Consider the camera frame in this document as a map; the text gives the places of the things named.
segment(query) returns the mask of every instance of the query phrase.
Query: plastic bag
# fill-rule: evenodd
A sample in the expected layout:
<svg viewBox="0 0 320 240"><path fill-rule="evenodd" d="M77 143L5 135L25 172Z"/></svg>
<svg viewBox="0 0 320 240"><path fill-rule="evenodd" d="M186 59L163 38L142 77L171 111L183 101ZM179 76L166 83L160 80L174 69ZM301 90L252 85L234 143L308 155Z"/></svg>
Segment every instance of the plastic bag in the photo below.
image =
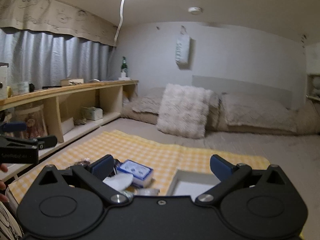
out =
<svg viewBox="0 0 320 240"><path fill-rule="evenodd" d="M189 60L190 36L186 28L181 26L181 32L176 45L176 63L178 65L186 65Z"/></svg>

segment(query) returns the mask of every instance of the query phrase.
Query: blue clamp handle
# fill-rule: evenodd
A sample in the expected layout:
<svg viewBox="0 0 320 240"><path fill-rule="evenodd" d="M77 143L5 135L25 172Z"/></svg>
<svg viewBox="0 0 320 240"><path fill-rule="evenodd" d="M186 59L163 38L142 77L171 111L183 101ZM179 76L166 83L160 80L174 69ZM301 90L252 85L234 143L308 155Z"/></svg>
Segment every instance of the blue clamp handle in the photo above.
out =
<svg viewBox="0 0 320 240"><path fill-rule="evenodd" d="M230 177L238 168L237 166L227 162L219 155L215 154L210 159L210 169L220 181L224 181Z"/></svg>
<svg viewBox="0 0 320 240"><path fill-rule="evenodd" d="M25 122L9 122L0 125L0 130L2 132L25 131L26 129L27 125Z"/></svg>

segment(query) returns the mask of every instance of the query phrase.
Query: gingham cloth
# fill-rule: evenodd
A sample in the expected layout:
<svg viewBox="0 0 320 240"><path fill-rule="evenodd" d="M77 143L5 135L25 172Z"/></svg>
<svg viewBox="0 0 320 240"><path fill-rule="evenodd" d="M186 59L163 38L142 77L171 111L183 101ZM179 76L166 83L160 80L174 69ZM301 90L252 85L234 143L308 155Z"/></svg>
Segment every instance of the gingham cloth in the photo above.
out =
<svg viewBox="0 0 320 240"><path fill-rule="evenodd" d="M11 183L9 188L17 202L20 203L45 165L54 164L57 169L63 170L81 159L89 158L91 162L94 162L107 154L113 155L122 162L130 159L153 168L154 180L151 187L159 188L160 195L167 193L177 169L211 174L209 160L213 154L220 155L232 164L247 163L253 169L263 170L270 164L266 158L260 156L161 144L115 130L103 132L72 149L58 153L56 157L42 162Z"/></svg>

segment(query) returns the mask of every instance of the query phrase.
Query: white cable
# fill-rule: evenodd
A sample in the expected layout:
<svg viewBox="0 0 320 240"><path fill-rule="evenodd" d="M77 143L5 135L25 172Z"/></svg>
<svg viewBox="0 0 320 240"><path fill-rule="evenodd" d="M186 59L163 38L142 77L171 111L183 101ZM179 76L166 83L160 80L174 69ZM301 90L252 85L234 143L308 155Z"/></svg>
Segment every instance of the white cable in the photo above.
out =
<svg viewBox="0 0 320 240"><path fill-rule="evenodd" d="M109 60L108 60L108 67L110 67L111 59L112 59L113 54L115 52L119 31L120 31L120 28L121 28L121 25L122 25L122 22L123 22L123 4L124 4L124 0L121 0L121 5L120 5L120 23L119 23L119 26L118 26L118 29L117 29L117 32L116 32L115 40L113 42L112 52L111 52Z"/></svg>

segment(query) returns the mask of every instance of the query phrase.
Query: tissue box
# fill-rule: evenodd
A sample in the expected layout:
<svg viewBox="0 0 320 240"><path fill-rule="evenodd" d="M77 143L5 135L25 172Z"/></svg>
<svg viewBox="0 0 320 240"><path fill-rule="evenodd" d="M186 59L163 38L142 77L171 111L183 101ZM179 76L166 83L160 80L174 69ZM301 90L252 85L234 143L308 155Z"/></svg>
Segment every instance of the tissue box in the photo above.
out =
<svg viewBox="0 0 320 240"><path fill-rule="evenodd" d="M81 115L83 118L97 121L103 117L103 110L96 107L82 107Z"/></svg>
<svg viewBox="0 0 320 240"><path fill-rule="evenodd" d="M143 188L149 186L153 177L153 169L131 160L126 160L119 167L118 173L131 173L133 175L132 185Z"/></svg>

